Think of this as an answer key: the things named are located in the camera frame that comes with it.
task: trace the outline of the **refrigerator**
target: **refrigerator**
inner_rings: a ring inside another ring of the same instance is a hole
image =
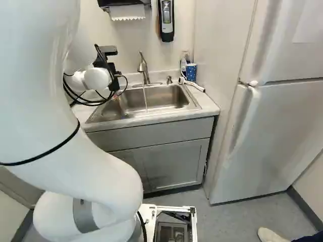
[[[284,191],[322,150],[322,12],[321,0],[197,2],[197,82],[221,108],[211,204]]]

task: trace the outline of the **floor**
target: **floor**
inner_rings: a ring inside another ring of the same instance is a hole
[[[203,190],[145,199],[144,203],[197,208],[198,242],[259,242],[258,227],[288,239],[314,234],[315,228],[287,194],[211,207]],[[34,228],[23,242],[46,242]]]

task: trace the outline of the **shoe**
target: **shoe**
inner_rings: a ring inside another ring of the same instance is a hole
[[[290,240],[280,237],[270,229],[262,227],[258,230],[258,237],[261,242],[291,242]]]

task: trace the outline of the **sink basin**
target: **sink basin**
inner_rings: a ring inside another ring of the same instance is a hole
[[[200,109],[185,85],[158,85],[145,87],[147,110],[143,89],[129,88],[122,95],[98,107],[86,121],[101,123],[125,118],[143,117]]]

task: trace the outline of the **soap dispenser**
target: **soap dispenser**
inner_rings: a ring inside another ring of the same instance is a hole
[[[172,42],[175,35],[174,0],[157,0],[159,32],[163,42]]]

